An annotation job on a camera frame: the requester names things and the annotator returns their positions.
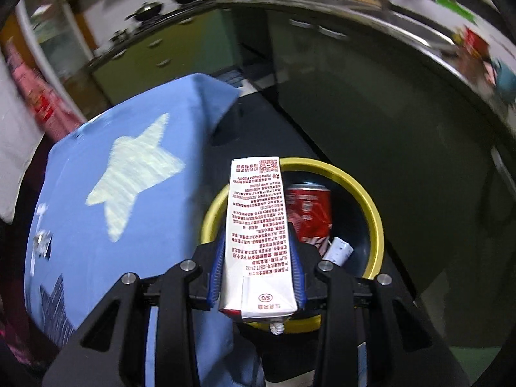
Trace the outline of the white red milk carton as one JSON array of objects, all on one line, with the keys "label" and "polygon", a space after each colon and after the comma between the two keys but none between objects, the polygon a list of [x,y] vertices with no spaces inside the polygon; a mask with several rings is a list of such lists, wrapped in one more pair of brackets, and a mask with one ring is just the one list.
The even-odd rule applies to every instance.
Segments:
[{"label": "white red milk carton", "polygon": [[264,323],[272,334],[298,310],[280,160],[246,157],[231,162],[226,206],[220,311]]}]

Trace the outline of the crushed red cola can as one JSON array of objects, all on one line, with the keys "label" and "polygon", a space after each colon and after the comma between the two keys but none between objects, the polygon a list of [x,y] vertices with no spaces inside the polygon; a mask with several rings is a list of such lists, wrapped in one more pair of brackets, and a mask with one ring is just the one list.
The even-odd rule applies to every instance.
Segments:
[{"label": "crushed red cola can", "polygon": [[293,224],[297,238],[313,245],[323,257],[332,229],[331,192],[319,184],[293,184],[285,196],[288,221]]}]

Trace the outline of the yellow rimmed trash bin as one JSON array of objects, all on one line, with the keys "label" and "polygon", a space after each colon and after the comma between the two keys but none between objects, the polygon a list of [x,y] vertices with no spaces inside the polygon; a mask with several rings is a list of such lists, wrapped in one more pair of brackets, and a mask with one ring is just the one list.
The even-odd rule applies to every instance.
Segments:
[{"label": "yellow rimmed trash bin", "polygon": [[[356,277],[373,280],[380,272],[385,238],[381,217],[372,198],[349,174],[331,164],[305,158],[280,159],[285,187],[293,184],[320,184],[331,191],[331,237],[343,239],[354,249],[344,263],[344,270]],[[200,230],[200,244],[214,241],[226,219],[228,185],[214,197]],[[301,334],[318,330],[320,314],[290,319],[286,334]]]}]

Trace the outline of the blue star tablecloth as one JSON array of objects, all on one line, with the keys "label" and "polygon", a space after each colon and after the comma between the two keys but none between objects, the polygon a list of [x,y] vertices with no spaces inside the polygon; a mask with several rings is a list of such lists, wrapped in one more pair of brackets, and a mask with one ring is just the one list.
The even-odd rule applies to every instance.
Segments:
[{"label": "blue star tablecloth", "polygon": [[[29,233],[24,294],[59,353],[120,277],[163,274],[203,245],[205,148],[240,95],[191,74],[123,101],[53,145]],[[156,386],[156,322],[152,308],[141,386]],[[193,330],[198,386],[254,383],[254,361],[233,346],[233,323],[216,303],[193,310]]]}]

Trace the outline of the white hanging sheet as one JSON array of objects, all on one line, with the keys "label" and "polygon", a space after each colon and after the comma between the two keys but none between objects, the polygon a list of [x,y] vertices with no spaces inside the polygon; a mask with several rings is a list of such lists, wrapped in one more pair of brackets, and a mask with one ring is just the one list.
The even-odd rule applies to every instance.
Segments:
[{"label": "white hanging sheet", "polygon": [[21,182],[43,133],[18,92],[3,56],[0,85],[1,220],[11,224]]}]

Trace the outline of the pink checkered apron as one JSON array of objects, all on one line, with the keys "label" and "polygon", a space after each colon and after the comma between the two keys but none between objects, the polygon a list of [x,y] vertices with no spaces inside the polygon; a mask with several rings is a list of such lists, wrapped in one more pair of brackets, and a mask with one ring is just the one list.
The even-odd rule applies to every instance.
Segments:
[{"label": "pink checkered apron", "polygon": [[83,123],[40,74],[30,68],[10,38],[6,45],[7,64],[18,91],[40,128],[54,142],[78,129]]}]

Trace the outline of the teal mug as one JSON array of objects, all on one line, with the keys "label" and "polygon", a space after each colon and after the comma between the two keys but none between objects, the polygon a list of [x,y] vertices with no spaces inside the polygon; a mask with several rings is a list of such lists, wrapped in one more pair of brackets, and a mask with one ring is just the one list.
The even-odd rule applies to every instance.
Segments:
[{"label": "teal mug", "polygon": [[501,60],[495,60],[492,66],[495,73],[495,87],[500,99],[509,105],[515,103],[515,72]]}]

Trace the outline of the black wok with lid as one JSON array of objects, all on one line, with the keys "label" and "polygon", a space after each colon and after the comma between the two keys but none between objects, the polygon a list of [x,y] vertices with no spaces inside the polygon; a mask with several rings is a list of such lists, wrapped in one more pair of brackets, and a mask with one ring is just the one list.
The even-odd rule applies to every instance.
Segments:
[{"label": "black wok with lid", "polygon": [[158,17],[162,8],[163,4],[160,2],[145,2],[136,11],[125,17],[125,20],[134,19],[136,22],[145,22]]}]

